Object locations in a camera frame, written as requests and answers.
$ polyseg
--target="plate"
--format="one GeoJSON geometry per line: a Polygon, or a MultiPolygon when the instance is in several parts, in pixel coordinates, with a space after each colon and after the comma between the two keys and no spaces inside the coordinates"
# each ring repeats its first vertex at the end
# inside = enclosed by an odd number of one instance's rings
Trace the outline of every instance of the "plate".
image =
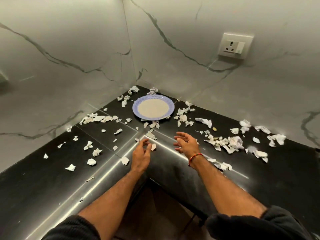
{"type": "Polygon", "coordinates": [[[132,110],[141,119],[161,120],[173,113],[174,102],[163,95],[146,95],[134,101],[132,110]]]}

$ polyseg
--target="white switch plate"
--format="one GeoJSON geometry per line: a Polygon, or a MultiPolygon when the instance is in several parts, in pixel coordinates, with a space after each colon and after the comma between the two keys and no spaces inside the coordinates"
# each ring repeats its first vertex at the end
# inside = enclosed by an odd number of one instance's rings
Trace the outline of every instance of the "white switch plate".
{"type": "Polygon", "coordinates": [[[248,55],[254,36],[224,33],[219,46],[218,55],[237,59],[245,59],[248,55]]]}

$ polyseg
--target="wall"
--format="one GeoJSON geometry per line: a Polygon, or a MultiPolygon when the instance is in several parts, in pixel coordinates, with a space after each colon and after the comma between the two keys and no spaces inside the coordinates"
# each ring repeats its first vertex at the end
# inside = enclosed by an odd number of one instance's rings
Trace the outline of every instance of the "wall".
{"type": "Polygon", "coordinates": [[[138,84],[320,147],[320,0],[123,3],[138,84]],[[224,32],[255,35],[245,61],[218,58],[224,32]]]}
{"type": "Polygon", "coordinates": [[[0,172],[135,84],[122,0],[0,0],[0,42],[0,172]]]}

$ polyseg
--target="dark shirt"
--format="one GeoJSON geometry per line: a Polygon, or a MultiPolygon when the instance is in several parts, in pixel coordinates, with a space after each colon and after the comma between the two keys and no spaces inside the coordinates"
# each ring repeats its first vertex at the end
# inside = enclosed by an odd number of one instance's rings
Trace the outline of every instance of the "dark shirt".
{"type": "MultiPolygon", "coordinates": [[[[271,206],[261,218],[215,214],[206,221],[211,237],[217,240],[311,240],[302,224],[287,210],[271,206]]],[[[86,219],[72,215],[51,229],[42,240],[101,240],[86,219]]]]}

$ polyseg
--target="person's left arm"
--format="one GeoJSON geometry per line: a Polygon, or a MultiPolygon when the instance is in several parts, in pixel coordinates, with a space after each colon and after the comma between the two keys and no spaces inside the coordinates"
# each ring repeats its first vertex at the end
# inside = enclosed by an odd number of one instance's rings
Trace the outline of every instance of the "person's left arm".
{"type": "Polygon", "coordinates": [[[92,238],[82,235],[82,237],[79,239],[96,240],[99,239],[99,236],[101,240],[111,239],[120,225],[135,184],[149,165],[150,152],[151,144],[149,143],[148,139],[141,140],[133,152],[131,169],[129,173],[127,173],[108,191],[106,191],[106,193],[80,211],[78,215],[82,218],[78,217],[77,220],[82,220],[82,223],[84,224],[69,224],[69,226],[73,226],[74,229],[68,233],[63,233],[61,231],[57,232],[59,229],[59,224],[54,229],[51,229],[42,240],[74,239],[74,237],[78,239],[78,235],[81,236],[82,234],[75,230],[75,228],[80,229],[80,231],[83,231],[85,228],[87,229],[86,231],[92,232],[92,238]],[[52,238],[52,233],[56,233],[57,238],[52,238]]]}

